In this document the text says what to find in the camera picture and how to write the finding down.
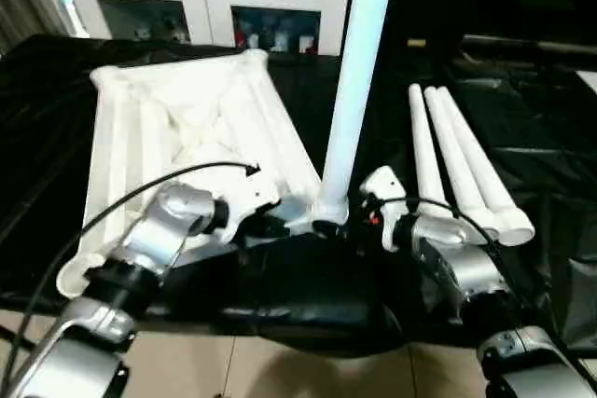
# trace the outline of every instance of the tile floor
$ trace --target tile floor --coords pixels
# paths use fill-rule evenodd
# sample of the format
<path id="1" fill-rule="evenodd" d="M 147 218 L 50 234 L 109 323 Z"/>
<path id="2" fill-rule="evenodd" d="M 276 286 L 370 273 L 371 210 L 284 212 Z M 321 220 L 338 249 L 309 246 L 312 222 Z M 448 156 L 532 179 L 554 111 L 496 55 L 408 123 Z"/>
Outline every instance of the tile floor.
<path id="1" fill-rule="evenodd" d="M 0 311 L 0 323 L 20 315 Z M 36 317 L 28 337 L 51 319 Z M 7 344 L 0 342 L 0 362 Z M 125 398 L 481 398 L 485 380 L 473 350 L 412 345 L 367 359 L 336 360 L 256 337 L 142 333 L 126 355 Z M 597 374 L 597 360 L 586 361 Z"/>

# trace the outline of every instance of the glass cabinet door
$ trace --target glass cabinet door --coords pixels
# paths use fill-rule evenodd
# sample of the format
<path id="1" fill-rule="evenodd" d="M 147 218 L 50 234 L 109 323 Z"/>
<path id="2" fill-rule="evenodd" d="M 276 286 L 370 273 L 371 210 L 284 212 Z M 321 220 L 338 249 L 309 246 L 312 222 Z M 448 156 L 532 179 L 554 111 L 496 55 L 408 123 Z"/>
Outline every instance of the glass cabinet door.
<path id="1" fill-rule="evenodd" d="M 319 11 L 232 6 L 230 14 L 237 48 L 317 53 Z"/>
<path id="2" fill-rule="evenodd" d="M 205 0 L 75 0 L 91 37 L 212 44 Z"/>
<path id="3" fill-rule="evenodd" d="M 160 39 L 190 44 L 187 16 L 178 0 L 97 0 L 114 39 Z"/>

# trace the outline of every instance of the table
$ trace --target table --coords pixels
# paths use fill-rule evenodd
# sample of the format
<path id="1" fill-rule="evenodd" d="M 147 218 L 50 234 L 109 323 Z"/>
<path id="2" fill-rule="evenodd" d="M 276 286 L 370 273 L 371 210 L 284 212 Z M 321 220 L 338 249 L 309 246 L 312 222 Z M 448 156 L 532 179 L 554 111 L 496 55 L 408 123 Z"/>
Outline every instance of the table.
<path id="1" fill-rule="evenodd" d="M 0 306 L 21 309 L 35 279 L 81 225 L 95 91 L 89 72 L 228 54 L 213 47 L 38 36 L 0 61 Z M 271 77 L 313 165 L 321 173 L 340 62 L 272 55 Z M 537 235 L 505 249 L 517 284 L 578 354 L 597 344 L 597 113 L 575 73 L 438 63 L 403 52 L 380 58 L 352 195 L 383 163 L 416 191 L 406 98 L 411 82 L 448 85 Z M 338 355 L 389 350 L 410 340 L 467 345 L 440 291 L 408 259 L 354 250 L 311 236 L 237 254 L 172 276 L 147 327 L 257 334 Z M 47 291 L 39 312 L 63 304 Z M 393 313 L 399 323 L 392 320 Z"/>

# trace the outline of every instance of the cabinet door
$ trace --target cabinet door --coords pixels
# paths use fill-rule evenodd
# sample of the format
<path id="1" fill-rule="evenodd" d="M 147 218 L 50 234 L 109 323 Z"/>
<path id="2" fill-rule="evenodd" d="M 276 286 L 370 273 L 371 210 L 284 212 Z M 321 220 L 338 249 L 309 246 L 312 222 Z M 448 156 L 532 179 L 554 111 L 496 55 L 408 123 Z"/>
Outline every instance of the cabinet door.
<path id="1" fill-rule="evenodd" d="M 269 50 L 277 34 L 295 42 L 312 34 L 318 53 L 340 54 L 346 0 L 207 0 L 207 8 L 216 45 L 234 47 L 253 34 Z"/>
<path id="2" fill-rule="evenodd" d="M 91 37 L 211 44 L 205 0 L 75 0 Z"/>

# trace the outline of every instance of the white pipe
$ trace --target white pipe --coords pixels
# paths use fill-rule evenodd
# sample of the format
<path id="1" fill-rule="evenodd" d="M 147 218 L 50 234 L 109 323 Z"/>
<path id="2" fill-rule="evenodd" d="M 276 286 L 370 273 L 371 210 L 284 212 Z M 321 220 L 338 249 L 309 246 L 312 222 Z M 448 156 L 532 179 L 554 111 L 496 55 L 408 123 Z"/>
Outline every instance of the white pipe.
<path id="1" fill-rule="evenodd" d="M 353 0 L 340 70 L 326 167 L 312 218 L 344 224 L 348 186 L 388 0 Z"/>
<path id="2" fill-rule="evenodd" d="M 433 146 L 429 121 L 425 112 L 423 93 L 418 84 L 412 84 L 409 87 L 409 104 L 419 196 L 446 204 L 437 166 L 436 150 Z M 419 204 L 419 213 L 437 218 L 451 218 L 451 213 L 446 209 L 423 202 Z"/>
<path id="3" fill-rule="evenodd" d="M 450 92 L 446 88 L 439 88 L 437 92 L 446 105 L 456 139 L 475 176 L 483 200 L 497 217 L 499 241 L 505 246 L 518 246 L 531 240 L 535 235 L 533 224 L 514 203 Z"/>
<path id="4" fill-rule="evenodd" d="M 479 224 L 492 239 L 497 239 L 497 224 L 495 216 L 485 206 L 483 197 L 479 192 L 473 173 L 466 163 L 451 121 L 442 103 L 442 99 L 435 88 L 427 88 L 424 92 L 429 113 L 436 129 L 437 139 L 441 154 L 446 163 L 450 176 L 451 189 L 456 197 L 458 208 Z M 470 242 L 482 244 L 486 242 L 478 232 L 469 231 Z"/>

